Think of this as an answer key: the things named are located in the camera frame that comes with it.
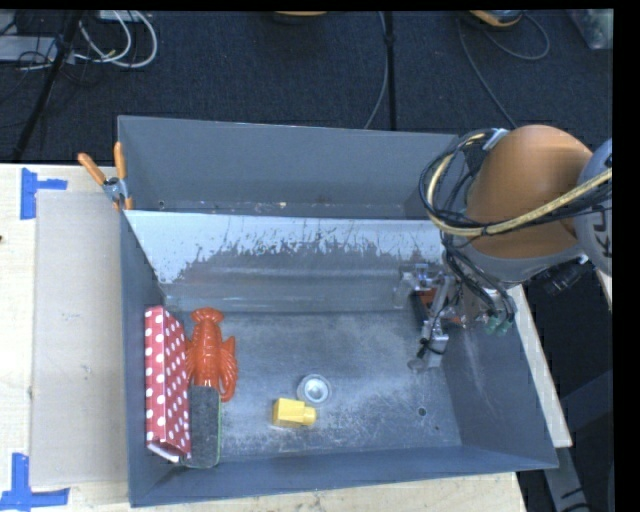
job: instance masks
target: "black cable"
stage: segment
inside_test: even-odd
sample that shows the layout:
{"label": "black cable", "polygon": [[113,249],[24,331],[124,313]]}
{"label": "black cable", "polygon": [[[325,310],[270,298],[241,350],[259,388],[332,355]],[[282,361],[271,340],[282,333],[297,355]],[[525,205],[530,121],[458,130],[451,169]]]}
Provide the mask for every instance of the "black cable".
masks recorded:
{"label": "black cable", "polygon": [[[378,17],[380,18],[380,23],[382,24],[382,37],[385,39],[386,41],[386,37],[387,37],[387,26],[386,23],[384,22],[384,14],[382,11],[378,11]],[[380,105],[382,104],[382,99],[384,98],[384,93],[387,91],[387,87],[388,87],[388,83],[389,83],[389,54],[386,51],[385,48],[385,58],[384,58],[384,75],[382,78],[382,85],[380,86],[380,92],[378,93],[378,99],[376,100],[375,106],[373,107],[373,111],[371,112],[371,115],[369,116],[369,119],[367,120],[366,124],[364,125],[364,130],[368,130],[369,126],[371,126],[371,123],[373,122],[374,118],[376,117],[376,114],[378,113],[378,110],[380,109]]]}
{"label": "black cable", "polygon": [[37,56],[41,56],[45,62],[47,61],[47,59],[49,58],[49,53],[51,53],[51,50],[53,49],[53,44],[54,43],[52,42],[49,45],[49,50],[47,50],[46,55],[42,54],[40,51],[38,51],[39,48],[40,48],[40,32],[38,32],[38,35],[36,37],[36,49],[35,50],[28,50],[28,51],[22,52],[20,55],[18,55],[17,64],[18,64],[18,67],[21,67],[20,63],[22,62],[22,58],[25,57],[26,55],[33,54],[33,56],[31,57],[31,62],[29,63],[25,73],[22,75],[22,77],[20,78],[18,83],[15,84],[8,93],[6,93],[2,98],[0,98],[0,105],[2,105],[5,101],[7,101],[18,90],[18,88],[22,85],[22,83],[27,78],[29,72],[31,71],[31,69],[29,69],[29,68],[34,64],[35,59],[36,59]]}
{"label": "black cable", "polygon": [[9,124],[2,124],[0,125],[0,130],[4,130],[5,128],[14,128],[16,126],[21,126],[23,124],[25,124],[26,121],[17,121],[15,123],[9,123]]}
{"label": "black cable", "polygon": [[[470,145],[482,144],[482,143],[486,142],[493,135],[493,133],[495,133],[495,130],[493,130],[493,129],[492,130],[474,130],[472,132],[469,132],[465,137],[460,137],[460,138],[454,140],[449,145],[449,147],[442,153],[442,155],[437,157],[435,160],[433,160],[431,163],[429,163],[422,170],[422,172],[420,174],[420,180],[418,182],[418,193],[420,195],[420,199],[422,201],[422,204],[424,205],[426,210],[431,215],[433,215],[434,217],[446,220],[448,223],[450,223],[451,225],[455,225],[456,227],[485,227],[485,223],[481,223],[481,222],[477,222],[477,221],[475,221],[473,219],[469,219],[469,218],[467,218],[465,216],[462,216],[459,212],[451,212],[451,211],[448,211],[448,210],[441,210],[441,209],[435,208],[435,206],[431,205],[429,203],[429,201],[427,200],[424,188],[425,188],[425,179],[426,179],[426,177],[430,173],[434,172],[435,167],[442,162],[442,160],[445,157],[445,155],[451,154],[451,160],[450,161],[453,162],[453,161],[455,161],[456,157],[466,147],[469,147]],[[477,136],[482,136],[482,137],[478,137],[478,138],[474,139],[474,141],[471,142],[471,143],[469,142],[469,138],[475,138]]]}
{"label": "black cable", "polygon": [[464,50],[464,54],[466,55],[467,60],[469,61],[469,64],[471,64],[471,67],[473,68],[473,71],[475,72],[476,76],[478,77],[478,80],[480,80],[480,83],[485,88],[485,90],[487,91],[487,93],[489,94],[489,96],[491,97],[493,102],[500,109],[500,112],[502,112],[502,115],[504,115],[504,117],[507,119],[507,121],[509,121],[509,124],[511,125],[511,127],[512,128],[517,128],[518,124],[507,113],[505,108],[502,106],[502,103],[500,103],[498,98],[496,98],[496,95],[493,94],[493,91],[491,90],[491,87],[489,87],[489,84],[485,81],[484,77],[482,76],[482,73],[480,73],[480,70],[476,66],[476,63],[471,58],[471,54],[469,53],[469,49],[467,48],[467,45],[464,42],[464,37],[462,35],[462,28],[460,27],[460,19],[459,18],[456,18],[456,24],[458,26],[458,37],[460,38],[460,44],[462,45],[462,49]]}
{"label": "black cable", "polygon": [[498,48],[500,48],[503,52],[511,55],[512,57],[515,57],[515,58],[521,59],[521,60],[531,60],[531,61],[540,60],[540,59],[545,58],[547,56],[547,54],[549,53],[549,50],[551,49],[551,42],[549,41],[549,36],[547,35],[547,32],[544,30],[544,28],[542,28],[542,25],[540,25],[540,23],[538,23],[534,18],[529,16],[526,12],[523,13],[523,18],[525,18],[525,19],[529,20],[531,23],[533,23],[538,28],[538,30],[540,31],[542,36],[544,37],[545,48],[538,55],[524,55],[522,53],[516,53],[513,50],[510,50],[509,48],[507,48],[505,46],[502,46],[500,43],[498,43],[498,41],[496,41],[493,37],[491,37],[491,35],[489,34],[489,31],[487,29],[481,29],[481,32],[487,37],[487,39],[489,39],[489,41],[491,41],[494,45],[496,45]]}
{"label": "black cable", "polygon": [[601,206],[599,204],[595,204],[593,206],[589,206],[586,207],[586,209],[584,210],[579,210],[579,211],[572,211],[572,209],[567,209],[566,211],[564,211],[563,209],[559,209],[556,211],[560,211],[560,213],[558,213],[557,215],[554,215],[555,212],[551,212],[547,215],[549,215],[549,217],[541,217],[540,219],[535,219],[531,222],[526,222],[524,224],[521,224],[520,226],[516,226],[515,228],[511,228],[507,231],[505,231],[504,233],[513,233],[514,231],[520,231],[521,229],[526,229],[529,228],[531,226],[540,226],[542,224],[548,224],[550,222],[556,222],[559,220],[564,220],[564,219],[573,219],[575,217],[580,217],[582,215],[591,215],[593,213],[598,213],[600,211],[609,211],[612,210],[613,207],[609,206],[609,207],[604,207]]}
{"label": "black cable", "polygon": [[455,245],[453,242],[451,242],[451,245],[452,245],[452,247],[454,249],[464,249],[467,245],[472,244],[473,242],[475,242],[480,237],[481,237],[481,235],[471,237],[471,238],[465,240],[464,242],[462,242],[462,243],[460,243],[458,245]]}
{"label": "black cable", "polygon": [[50,118],[54,117],[55,115],[57,115],[58,113],[60,113],[61,111],[63,111],[67,105],[69,104],[69,102],[77,95],[79,88],[92,88],[95,87],[96,85],[98,85],[99,83],[101,83],[100,80],[96,80],[95,82],[87,82],[84,80],[84,75],[87,71],[87,67],[88,67],[89,62],[85,61],[85,63],[83,64],[82,67],[82,73],[80,75],[80,77],[76,77],[71,73],[67,73],[65,71],[65,67],[66,67],[66,63],[64,63],[62,65],[62,67],[60,68],[60,75],[65,77],[67,80],[69,80],[72,85],[75,85],[76,87],[72,87],[71,88],[71,92],[70,94],[66,97],[66,98],[60,98],[55,105],[55,108],[50,108],[50,104],[49,104],[49,99],[52,96],[53,93],[53,87],[55,87],[55,83],[53,84],[53,87],[51,89],[51,93],[49,94],[49,99],[47,99],[47,103],[45,104],[45,106],[42,109],[42,115],[40,117],[40,152],[43,151],[44,148],[44,143],[47,140],[47,133],[48,133],[48,121]]}
{"label": "black cable", "polygon": [[445,211],[450,211],[450,208],[453,207],[453,202],[458,197],[458,194],[460,193],[460,190],[462,189],[462,186],[464,185],[464,183],[467,180],[471,179],[472,177],[474,177],[474,175],[472,173],[470,173],[470,172],[468,172],[466,174],[461,174],[458,177],[458,180],[456,181],[456,184],[451,189],[451,194],[449,194],[449,197],[447,198],[447,202],[444,204],[444,210]]}
{"label": "black cable", "polygon": [[29,33],[33,30],[33,22],[36,21],[38,14],[41,14],[40,9],[16,9],[13,19],[16,22],[16,30],[18,32]]}
{"label": "black cable", "polygon": [[607,478],[607,504],[609,512],[614,512],[616,509],[615,459],[611,461],[611,469]]}
{"label": "black cable", "polygon": [[498,314],[498,309],[496,308],[496,304],[491,298],[491,296],[475,281],[471,280],[469,276],[462,270],[456,259],[453,257],[451,252],[445,250],[445,261],[449,269],[458,277],[460,282],[465,284],[467,288],[482,302],[486,304],[493,314]]}
{"label": "black cable", "polygon": [[[35,63],[35,58],[36,57],[42,57],[42,62],[38,63],[38,66],[40,65],[46,65],[47,62],[49,62],[49,54],[51,53],[51,50],[53,50],[53,47],[55,46],[56,41],[55,39],[53,39],[51,41],[51,44],[49,45],[49,48],[47,49],[47,53],[42,53],[40,51],[40,32],[38,32],[37,38],[36,38],[36,49],[35,50],[27,50],[22,52],[19,56],[18,59],[16,61],[16,67],[20,70],[24,70],[26,73],[33,71],[33,64]],[[24,66],[22,64],[22,58],[25,57],[26,55],[31,55],[33,54],[33,57],[31,58],[31,62],[27,65]]]}
{"label": "black cable", "polygon": [[85,75],[87,74],[87,70],[89,69],[89,64],[90,64],[90,61],[88,60],[84,61],[84,64],[82,65],[82,71],[79,77],[74,75],[70,71],[67,71],[66,70],[67,66],[64,64],[60,68],[60,74],[64,76],[67,80],[69,80],[71,83],[77,86],[83,87],[85,89],[92,89],[102,83],[102,77],[98,77],[95,80],[86,80]]}
{"label": "black cable", "polygon": [[[31,71],[31,70],[29,69],[29,67],[34,63],[34,61],[35,61],[35,57],[40,56],[40,57],[42,57],[43,61],[45,61],[45,62],[46,62],[46,61],[48,61],[48,59],[49,59],[49,53],[51,52],[51,48],[53,48],[53,43],[51,44],[51,46],[50,46],[50,48],[49,48],[49,51],[48,51],[46,54],[43,54],[42,52],[35,51],[35,50],[28,50],[28,51],[25,51],[25,52],[23,52],[22,54],[20,54],[20,56],[18,57],[18,64],[20,64],[20,63],[22,62],[22,58],[23,58],[24,56],[26,56],[26,55],[28,55],[28,54],[34,54],[34,55],[33,55],[32,59],[31,59],[31,62],[30,62],[29,64],[27,64],[27,65],[26,65],[26,67],[25,67],[25,66],[20,66],[21,68],[24,68],[24,74],[23,74],[22,78],[21,78],[21,79],[20,79],[20,81],[19,81],[19,82],[18,82],[18,83],[17,83],[17,84],[12,88],[12,90],[11,90],[11,91],[9,91],[9,92],[8,92],[8,93],[7,93],[3,98],[1,98],[1,99],[0,99],[0,105],[1,105],[4,101],[6,101],[7,99],[9,99],[10,95],[12,95],[12,94],[17,90],[17,88],[20,86],[20,84],[21,84],[21,83],[22,83],[22,82],[27,78],[27,76],[29,75],[29,73],[33,73],[33,71]],[[83,86],[85,86],[85,87],[88,87],[90,84],[84,83],[84,84],[81,84],[81,85],[83,85]],[[58,111],[60,111],[64,106],[66,106],[66,104],[67,104],[67,103],[68,103],[68,101],[73,97],[73,95],[74,95],[74,94],[75,94],[75,93],[73,93],[73,92],[72,92],[72,95],[71,95],[71,97],[70,97],[70,98],[68,98],[67,100],[65,100],[65,101],[62,101],[62,102],[61,102],[62,104],[58,107]],[[45,115],[47,115],[47,116],[48,116],[48,115],[55,115],[56,113],[57,113],[56,111],[51,111],[51,110],[49,109],[49,102],[47,101],[47,103],[46,103],[46,104],[45,104],[45,106],[43,107],[43,110],[42,110],[42,118],[41,118],[41,119],[43,119],[43,120],[44,120]],[[11,123],[11,124],[7,124],[7,125],[2,125],[2,126],[0,126],[0,129],[2,129],[2,128],[11,128],[11,127],[14,127],[14,126],[19,126],[19,125],[25,124],[26,122],[27,122],[27,121],[25,120],[25,121],[20,121],[20,122],[18,122],[18,123]]]}
{"label": "black cable", "polygon": [[136,28],[136,25],[138,24],[133,23],[133,27],[131,27],[131,30],[130,30],[126,24],[126,21],[124,19],[121,19],[119,20],[121,23],[119,23],[118,26],[122,27],[122,29],[125,31],[125,34],[127,35],[127,47],[129,48],[127,52],[120,52],[117,58],[112,55],[112,53],[116,51],[115,49],[111,50],[108,53],[104,53],[94,44],[93,38],[88,35],[88,33],[86,32],[86,27],[84,26],[83,23],[81,23],[80,31],[82,32],[83,37],[87,40],[91,40],[91,49],[93,52],[97,53],[99,57],[95,57],[95,58],[90,57],[89,56],[90,52],[88,52],[87,55],[78,56],[78,57],[88,58],[94,64],[104,64],[109,62],[112,65],[122,67],[128,70],[131,70],[134,68],[141,69],[142,67],[145,67],[148,64],[150,64],[155,59],[158,51],[158,46],[159,46],[155,29],[153,28],[153,25],[146,19],[146,17],[139,11],[127,11],[127,12],[129,13],[129,18],[127,21],[135,20],[137,18],[141,22],[140,29],[143,30],[146,34],[150,35],[152,45],[151,45],[151,53],[149,54],[149,56],[144,57],[143,60],[136,62],[135,58],[139,53],[139,48],[136,48],[136,52],[133,58],[131,58],[129,62],[124,61],[126,54],[130,51],[131,47],[135,45],[139,45],[138,42],[136,41],[136,38],[139,37],[140,31],[137,30]]}
{"label": "black cable", "polygon": [[[453,248],[453,244],[449,244],[448,250],[451,251],[452,248]],[[507,320],[512,322],[515,318],[515,309],[513,307],[513,303],[511,302],[512,299],[511,297],[509,297],[509,294],[507,293],[507,291],[502,286],[500,286],[499,283],[495,282],[489,275],[487,275],[487,273],[484,270],[478,267],[469,258],[467,258],[464,254],[462,254],[460,251],[458,251],[455,248],[453,248],[453,256],[459,259],[460,261],[462,261],[462,263],[464,263],[467,267],[469,267],[475,275],[482,278],[491,288],[493,288],[500,294],[500,297],[502,298],[502,301],[505,306],[505,310],[507,312]]]}
{"label": "black cable", "polygon": [[388,74],[388,89],[389,89],[389,118],[390,128],[392,131],[396,131],[396,87],[395,87],[395,61],[393,58],[393,43],[395,41],[395,35],[393,33],[393,16],[391,11],[384,11],[384,19],[387,26],[387,33],[385,41],[387,42],[387,63],[389,67]]}
{"label": "black cable", "polygon": [[436,350],[431,346],[431,339],[433,338],[433,331],[435,330],[436,322],[440,318],[440,315],[442,315],[442,312],[449,305],[458,303],[458,301],[460,299],[460,293],[461,293],[461,288],[460,288],[460,286],[458,286],[458,288],[456,289],[456,293],[453,295],[451,300],[450,301],[445,300],[445,302],[442,304],[442,307],[434,315],[433,320],[431,321],[431,328],[429,329],[429,337],[420,339],[420,344],[422,345],[422,347],[420,347],[420,350],[418,350],[418,353],[416,354],[416,357],[418,359],[422,359],[425,356],[425,354],[427,353],[427,350],[430,351],[430,352],[433,352],[434,354],[438,354],[440,356],[444,354],[443,350],[442,351],[441,350]]}
{"label": "black cable", "polygon": [[36,105],[31,115],[27,119],[27,124],[22,130],[22,133],[20,134],[20,138],[18,139],[18,142],[14,147],[13,154],[11,157],[11,161],[13,163],[20,162],[22,158],[22,154],[24,153],[24,150],[29,144],[29,140],[31,139],[31,135],[33,134],[33,130],[36,126],[36,123],[38,122],[38,119],[42,114],[43,108],[45,107],[46,103],[49,100],[49,96],[51,94],[53,84],[56,78],[58,77],[60,68],[64,63],[67,54],[72,49],[71,44],[76,34],[76,31],[78,30],[78,25],[80,23],[80,19],[82,18],[83,13],[84,11],[82,10],[74,10],[74,11],[71,11],[69,14],[67,26],[65,27],[62,40],[60,41],[58,52],[56,53],[56,58],[54,59],[51,69],[49,70],[49,73],[47,75],[45,85],[42,88],[40,96],[36,101]]}

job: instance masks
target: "sink drain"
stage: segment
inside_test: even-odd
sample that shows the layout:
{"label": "sink drain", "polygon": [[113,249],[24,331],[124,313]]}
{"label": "sink drain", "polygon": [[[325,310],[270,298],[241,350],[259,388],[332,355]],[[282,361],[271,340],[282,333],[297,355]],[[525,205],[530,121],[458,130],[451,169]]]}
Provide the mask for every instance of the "sink drain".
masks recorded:
{"label": "sink drain", "polygon": [[322,375],[307,375],[298,384],[298,399],[307,403],[319,405],[331,396],[331,385]]}

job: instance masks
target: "yellow object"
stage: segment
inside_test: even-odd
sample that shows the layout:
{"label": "yellow object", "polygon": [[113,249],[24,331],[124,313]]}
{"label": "yellow object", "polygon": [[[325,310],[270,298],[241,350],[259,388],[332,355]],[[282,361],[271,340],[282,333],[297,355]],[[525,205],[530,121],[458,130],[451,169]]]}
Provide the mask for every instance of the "yellow object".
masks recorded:
{"label": "yellow object", "polygon": [[301,400],[278,398],[273,404],[273,424],[278,427],[313,425],[315,421],[316,410]]}

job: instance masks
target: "black sponge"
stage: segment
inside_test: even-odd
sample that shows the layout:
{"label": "black sponge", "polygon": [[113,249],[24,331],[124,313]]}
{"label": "black sponge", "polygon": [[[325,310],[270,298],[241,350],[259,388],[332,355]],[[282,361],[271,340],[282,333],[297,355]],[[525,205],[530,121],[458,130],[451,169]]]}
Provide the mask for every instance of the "black sponge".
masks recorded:
{"label": "black sponge", "polygon": [[220,460],[220,395],[209,386],[189,387],[191,407],[191,458],[182,463],[207,469]]}

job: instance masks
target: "orange clamp handle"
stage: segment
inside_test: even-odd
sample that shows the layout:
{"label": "orange clamp handle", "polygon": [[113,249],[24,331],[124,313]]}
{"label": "orange clamp handle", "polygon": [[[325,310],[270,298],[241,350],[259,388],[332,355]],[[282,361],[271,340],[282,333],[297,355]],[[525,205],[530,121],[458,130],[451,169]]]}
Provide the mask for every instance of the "orange clamp handle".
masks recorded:
{"label": "orange clamp handle", "polygon": [[89,155],[86,153],[78,153],[78,162],[89,172],[93,180],[98,185],[104,185],[107,181],[107,177]]}
{"label": "orange clamp handle", "polygon": [[124,161],[124,153],[122,151],[122,144],[120,141],[116,142],[113,146],[113,160],[116,164],[118,179],[125,179],[127,177],[127,166]]}

